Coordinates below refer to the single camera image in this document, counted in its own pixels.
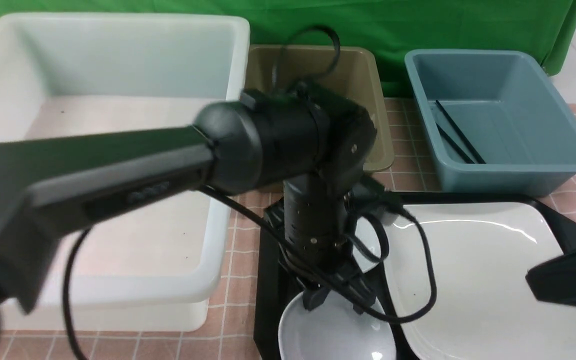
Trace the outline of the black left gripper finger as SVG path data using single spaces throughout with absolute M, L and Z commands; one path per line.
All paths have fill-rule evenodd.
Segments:
M 352 304 L 352 310 L 359 316 L 365 313 L 361 305 L 372 308 L 377 301 L 377 294 L 370 280 L 346 280 L 345 291 L 345 299 Z
M 329 293 L 330 289 L 324 286 L 306 288 L 302 292 L 302 306 L 307 312 L 311 312 L 326 301 Z

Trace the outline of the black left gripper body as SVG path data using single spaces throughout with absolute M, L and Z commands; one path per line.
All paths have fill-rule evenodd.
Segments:
M 280 243 L 286 268 L 297 278 L 302 289 L 326 287 L 346 298 L 346 281 L 366 280 L 366 276 L 354 260 L 354 246 L 350 240 L 339 240 L 330 246 L 318 244 Z

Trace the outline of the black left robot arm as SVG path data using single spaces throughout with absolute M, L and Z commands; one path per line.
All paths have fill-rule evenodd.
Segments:
M 67 235 L 185 191 L 229 200 L 307 175 L 343 198 L 376 138 L 364 107 L 300 82 L 245 90 L 183 127 L 0 142 L 0 304 L 34 310 Z

